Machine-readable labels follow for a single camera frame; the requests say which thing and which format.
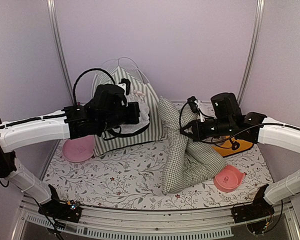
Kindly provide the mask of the pink bowl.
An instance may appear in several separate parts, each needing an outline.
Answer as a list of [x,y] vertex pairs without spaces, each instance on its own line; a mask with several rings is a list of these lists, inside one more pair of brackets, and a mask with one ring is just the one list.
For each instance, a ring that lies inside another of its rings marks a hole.
[[214,178],[214,186],[223,193],[235,191],[243,182],[245,174],[232,165],[227,165]]

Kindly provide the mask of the yellow double bowl holder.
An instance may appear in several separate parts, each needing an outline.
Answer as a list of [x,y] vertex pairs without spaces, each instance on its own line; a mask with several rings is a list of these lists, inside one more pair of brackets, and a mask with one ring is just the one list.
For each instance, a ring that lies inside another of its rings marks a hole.
[[223,158],[230,157],[250,150],[254,143],[242,139],[225,140],[228,136],[211,139],[212,148],[215,149]]

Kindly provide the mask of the striped pet tent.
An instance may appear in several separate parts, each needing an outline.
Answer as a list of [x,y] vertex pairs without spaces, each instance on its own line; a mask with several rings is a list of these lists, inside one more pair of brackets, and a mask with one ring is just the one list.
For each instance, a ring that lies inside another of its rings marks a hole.
[[139,123],[124,124],[121,128],[106,131],[101,137],[95,136],[94,154],[99,157],[112,150],[165,140],[167,134],[158,113],[159,97],[145,74],[137,67],[125,69],[121,66],[108,72],[116,84],[122,79],[130,81],[130,91],[126,99],[128,103],[138,103]]

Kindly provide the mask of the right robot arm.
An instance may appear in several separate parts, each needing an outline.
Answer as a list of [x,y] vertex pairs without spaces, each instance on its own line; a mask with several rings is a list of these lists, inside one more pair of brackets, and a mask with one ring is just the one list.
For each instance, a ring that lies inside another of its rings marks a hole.
[[[210,99],[214,116],[206,115],[200,102],[194,97],[187,99],[191,111],[200,118],[180,124],[180,133],[195,142],[207,138],[225,136],[253,144],[280,147],[300,154],[300,127],[277,121],[265,114],[242,114],[236,96],[232,92],[219,93]],[[300,169],[277,182],[262,186],[256,193],[248,213],[259,218],[269,206],[300,193]]]

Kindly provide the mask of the green checkered cushion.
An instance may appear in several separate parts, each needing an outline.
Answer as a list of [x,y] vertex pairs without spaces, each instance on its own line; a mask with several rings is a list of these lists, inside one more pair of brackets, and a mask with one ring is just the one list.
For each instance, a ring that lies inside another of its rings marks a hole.
[[165,127],[169,146],[162,174],[162,192],[177,194],[210,180],[222,171],[226,160],[209,144],[193,141],[180,133],[180,126],[196,120],[189,106],[182,112],[170,100],[161,97],[158,115]]

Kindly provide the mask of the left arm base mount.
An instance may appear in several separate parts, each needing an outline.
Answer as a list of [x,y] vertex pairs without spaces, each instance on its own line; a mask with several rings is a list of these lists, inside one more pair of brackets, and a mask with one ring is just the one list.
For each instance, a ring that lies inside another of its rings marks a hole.
[[78,223],[83,209],[65,202],[50,200],[45,204],[39,204],[38,213],[57,220]]

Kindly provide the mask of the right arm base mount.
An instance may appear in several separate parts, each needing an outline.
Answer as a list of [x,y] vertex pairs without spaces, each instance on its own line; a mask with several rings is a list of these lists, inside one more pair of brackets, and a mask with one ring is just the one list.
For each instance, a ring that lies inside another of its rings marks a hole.
[[252,203],[235,204],[231,209],[231,215],[235,223],[248,222],[267,216],[272,216],[275,210],[265,200],[254,200]]

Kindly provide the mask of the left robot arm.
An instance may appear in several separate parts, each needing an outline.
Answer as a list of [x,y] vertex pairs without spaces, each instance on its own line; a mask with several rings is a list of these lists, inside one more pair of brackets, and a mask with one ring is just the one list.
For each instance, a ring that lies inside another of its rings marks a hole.
[[0,179],[6,179],[22,192],[31,195],[53,216],[64,213],[64,205],[51,186],[43,183],[17,159],[15,150],[46,141],[78,139],[140,122],[138,102],[127,100],[123,83],[96,88],[85,105],[71,105],[48,115],[18,121],[0,118]]

